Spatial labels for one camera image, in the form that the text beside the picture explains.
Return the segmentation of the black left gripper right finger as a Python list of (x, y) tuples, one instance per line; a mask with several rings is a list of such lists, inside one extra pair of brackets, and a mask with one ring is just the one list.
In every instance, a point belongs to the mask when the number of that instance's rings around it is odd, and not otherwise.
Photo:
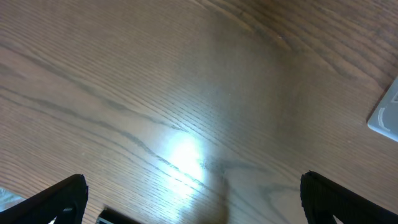
[(301, 176), (300, 199), (309, 224), (397, 224), (397, 214), (314, 171)]

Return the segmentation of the clear plastic container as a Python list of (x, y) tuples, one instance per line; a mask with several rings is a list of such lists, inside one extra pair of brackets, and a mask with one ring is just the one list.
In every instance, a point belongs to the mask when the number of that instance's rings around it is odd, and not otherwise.
[(397, 78), (390, 84), (368, 119), (373, 131), (397, 141)]

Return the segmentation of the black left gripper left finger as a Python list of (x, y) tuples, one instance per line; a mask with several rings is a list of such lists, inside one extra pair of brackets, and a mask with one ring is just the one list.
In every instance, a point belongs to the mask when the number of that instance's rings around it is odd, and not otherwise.
[(87, 201), (85, 176), (74, 174), (1, 212), (1, 223), (81, 224)]

